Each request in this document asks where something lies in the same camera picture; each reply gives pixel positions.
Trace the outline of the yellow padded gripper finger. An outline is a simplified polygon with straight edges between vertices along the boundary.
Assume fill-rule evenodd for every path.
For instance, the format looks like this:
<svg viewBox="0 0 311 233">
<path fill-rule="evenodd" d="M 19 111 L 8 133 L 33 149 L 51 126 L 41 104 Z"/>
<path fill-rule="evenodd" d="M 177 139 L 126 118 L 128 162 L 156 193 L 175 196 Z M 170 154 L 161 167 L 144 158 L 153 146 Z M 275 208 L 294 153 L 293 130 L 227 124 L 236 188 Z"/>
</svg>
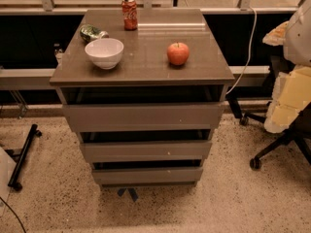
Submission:
<svg viewBox="0 0 311 233">
<path fill-rule="evenodd" d="M 270 133 L 281 133 L 310 103 L 311 68 L 296 65 L 289 74 L 280 72 L 273 87 L 264 128 Z"/>
<path fill-rule="evenodd" d="M 282 46 L 284 44 L 285 40 L 285 34 L 286 34 L 286 29 L 288 26 L 288 22 L 285 21 L 281 24 L 279 24 L 277 27 L 272 29 L 269 33 L 267 33 L 262 41 L 270 46 L 276 47 L 276 46 Z"/>
</svg>

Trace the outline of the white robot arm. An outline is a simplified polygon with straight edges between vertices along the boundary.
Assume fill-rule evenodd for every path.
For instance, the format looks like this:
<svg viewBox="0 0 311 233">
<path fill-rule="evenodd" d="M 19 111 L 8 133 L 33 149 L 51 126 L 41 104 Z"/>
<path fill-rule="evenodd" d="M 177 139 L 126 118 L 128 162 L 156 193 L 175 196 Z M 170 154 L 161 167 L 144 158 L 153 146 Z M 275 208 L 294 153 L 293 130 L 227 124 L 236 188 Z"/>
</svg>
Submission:
<svg viewBox="0 0 311 233">
<path fill-rule="evenodd" d="M 262 40 L 282 46 L 294 69 L 281 71 L 275 81 L 264 128 L 270 133 L 288 129 L 311 102 L 311 0 L 305 0 L 289 21 L 267 33 Z"/>
</svg>

